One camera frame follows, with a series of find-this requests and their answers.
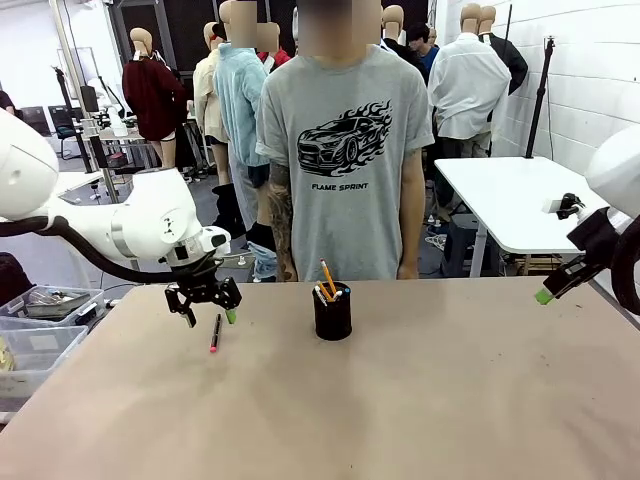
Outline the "clear plastic storage bin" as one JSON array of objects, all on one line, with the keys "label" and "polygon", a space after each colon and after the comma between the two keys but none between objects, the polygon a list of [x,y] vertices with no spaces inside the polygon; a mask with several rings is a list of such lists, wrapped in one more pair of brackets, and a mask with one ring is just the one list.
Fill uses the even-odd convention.
[{"label": "clear plastic storage bin", "polygon": [[17,411],[86,338],[86,326],[0,330],[12,360],[0,367],[0,411]]}]

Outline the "mannequin in dark red sweater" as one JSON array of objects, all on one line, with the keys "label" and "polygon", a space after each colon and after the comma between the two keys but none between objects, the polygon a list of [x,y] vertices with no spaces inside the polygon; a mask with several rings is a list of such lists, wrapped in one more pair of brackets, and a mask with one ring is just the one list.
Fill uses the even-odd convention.
[{"label": "mannequin in dark red sweater", "polygon": [[122,89],[139,134],[151,144],[163,168],[176,166],[177,131],[187,117],[187,94],[173,72],[154,54],[152,35],[130,31],[133,58],[124,66]]}]

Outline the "figure in light blue fleece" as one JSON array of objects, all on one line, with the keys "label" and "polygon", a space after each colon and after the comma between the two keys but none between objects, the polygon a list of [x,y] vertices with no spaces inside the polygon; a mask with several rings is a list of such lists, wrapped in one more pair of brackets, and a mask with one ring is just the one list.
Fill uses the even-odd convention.
[{"label": "figure in light blue fleece", "polygon": [[253,1],[225,0],[219,15],[226,40],[219,47],[214,81],[239,183],[251,208],[246,240],[254,256],[254,281],[273,281],[277,261],[267,195],[270,164],[256,151],[257,110],[267,78],[255,51],[256,6]]}]

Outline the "black cylindrical pen holder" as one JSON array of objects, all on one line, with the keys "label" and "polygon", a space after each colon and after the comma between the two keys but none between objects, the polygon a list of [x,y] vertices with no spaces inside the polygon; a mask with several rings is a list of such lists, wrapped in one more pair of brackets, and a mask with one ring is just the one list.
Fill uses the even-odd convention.
[{"label": "black cylindrical pen holder", "polygon": [[[330,292],[329,284],[322,282]],[[342,282],[334,282],[337,291],[348,287]],[[335,302],[327,302],[316,289],[313,290],[314,318],[316,336],[326,341],[340,341],[352,333],[351,292],[345,293]]]}]

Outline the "white side table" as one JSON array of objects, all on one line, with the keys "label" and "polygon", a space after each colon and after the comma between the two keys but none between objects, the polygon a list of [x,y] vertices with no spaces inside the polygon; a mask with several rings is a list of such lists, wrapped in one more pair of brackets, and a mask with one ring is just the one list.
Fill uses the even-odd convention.
[{"label": "white side table", "polygon": [[567,239],[577,218],[545,213],[547,201],[573,193],[589,208],[606,205],[582,175],[544,157],[449,158],[435,166],[478,220],[472,278],[481,273],[488,237],[509,253],[579,253]]}]

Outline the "bare left forearm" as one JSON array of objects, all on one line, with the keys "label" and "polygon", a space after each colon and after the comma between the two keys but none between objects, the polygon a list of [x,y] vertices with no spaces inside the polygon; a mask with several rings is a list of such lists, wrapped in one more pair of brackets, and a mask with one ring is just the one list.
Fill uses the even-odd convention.
[{"label": "bare left forearm", "polygon": [[399,219],[402,238],[400,264],[419,262],[420,237],[426,206],[421,150],[407,154],[401,172]]}]

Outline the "mannequin in black jacket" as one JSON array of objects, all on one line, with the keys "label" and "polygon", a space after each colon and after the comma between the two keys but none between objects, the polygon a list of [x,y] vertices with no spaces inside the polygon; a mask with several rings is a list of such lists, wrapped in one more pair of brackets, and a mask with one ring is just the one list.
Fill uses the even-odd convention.
[{"label": "mannequin in black jacket", "polygon": [[496,9],[493,6],[481,8],[478,36],[484,44],[493,48],[508,68],[511,74],[509,94],[513,94],[524,82],[528,72],[528,64],[510,40],[498,37],[493,33],[495,16]]}]

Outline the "mannequin in red top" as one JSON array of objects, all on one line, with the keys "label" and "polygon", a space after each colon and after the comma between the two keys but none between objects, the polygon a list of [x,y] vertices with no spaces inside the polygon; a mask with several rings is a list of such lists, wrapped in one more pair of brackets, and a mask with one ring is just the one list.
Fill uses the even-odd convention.
[{"label": "mannequin in red top", "polygon": [[277,23],[258,23],[257,40],[257,56],[266,74],[272,73],[291,59],[280,44],[280,27]]}]

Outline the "clear bin with clutter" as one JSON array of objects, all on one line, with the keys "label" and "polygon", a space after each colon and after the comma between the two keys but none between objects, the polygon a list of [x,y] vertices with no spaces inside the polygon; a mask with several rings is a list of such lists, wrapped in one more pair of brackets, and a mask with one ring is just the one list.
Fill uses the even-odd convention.
[{"label": "clear bin with clutter", "polygon": [[0,330],[83,326],[105,312],[101,289],[36,285],[0,306]]}]

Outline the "black office chair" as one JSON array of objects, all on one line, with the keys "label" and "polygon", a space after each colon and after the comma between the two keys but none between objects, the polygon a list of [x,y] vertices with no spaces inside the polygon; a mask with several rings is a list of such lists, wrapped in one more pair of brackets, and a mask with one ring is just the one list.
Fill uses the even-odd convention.
[{"label": "black office chair", "polygon": [[60,158],[62,160],[76,158],[76,155],[64,147],[66,140],[74,139],[76,136],[73,109],[65,105],[54,105],[49,106],[48,111],[54,125],[54,132],[60,141]]}]

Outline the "black stool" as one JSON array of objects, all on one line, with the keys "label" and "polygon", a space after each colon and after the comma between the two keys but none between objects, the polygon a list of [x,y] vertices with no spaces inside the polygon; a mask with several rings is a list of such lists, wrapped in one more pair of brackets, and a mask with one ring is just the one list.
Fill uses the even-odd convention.
[{"label": "black stool", "polygon": [[473,214],[456,214],[448,224],[440,271],[447,278],[468,277],[478,221]]}]

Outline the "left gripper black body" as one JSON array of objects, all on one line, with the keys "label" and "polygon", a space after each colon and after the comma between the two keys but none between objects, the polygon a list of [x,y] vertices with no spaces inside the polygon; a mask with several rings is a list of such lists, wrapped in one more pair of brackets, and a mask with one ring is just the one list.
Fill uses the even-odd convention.
[{"label": "left gripper black body", "polygon": [[223,260],[207,255],[195,264],[176,270],[184,273],[177,282],[170,283],[168,289],[175,292],[181,303],[214,303],[220,299],[217,271]]}]

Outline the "black haired person in blue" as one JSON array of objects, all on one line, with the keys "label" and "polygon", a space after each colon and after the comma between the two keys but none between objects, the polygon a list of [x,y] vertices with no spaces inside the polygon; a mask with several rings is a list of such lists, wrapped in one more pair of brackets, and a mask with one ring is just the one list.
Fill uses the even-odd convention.
[{"label": "black haired person in blue", "polygon": [[425,23],[411,25],[406,33],[407,46],[413,52],[425,82],[429,81],[434,60],[439,53],[436,38],[436,30]]}]

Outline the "tattooed right forearm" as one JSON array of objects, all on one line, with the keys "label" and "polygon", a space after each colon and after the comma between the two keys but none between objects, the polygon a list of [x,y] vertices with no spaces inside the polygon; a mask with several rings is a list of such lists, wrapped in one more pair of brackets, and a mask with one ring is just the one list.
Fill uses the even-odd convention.
[{"label": "tattooed right forearm", "polygon": [[278,276],[280,265],[289,264],[295,267],[291,246],[293,205],[288,167],[277,162],[271,163],[267,198],[276,248]]}]

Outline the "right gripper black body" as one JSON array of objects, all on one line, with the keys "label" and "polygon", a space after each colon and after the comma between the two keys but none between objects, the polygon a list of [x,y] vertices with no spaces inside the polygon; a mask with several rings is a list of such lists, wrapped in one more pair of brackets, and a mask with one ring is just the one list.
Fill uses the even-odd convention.
[{"label": "right gripper black body", "polygon": [[608,209],[601,208],[579,223],[567,237],[580,254],[561,264],[543,281],[543,286],[550,289],[563,289],[563,294],[556,299],[611,266],[620,234],[610,222]]}]

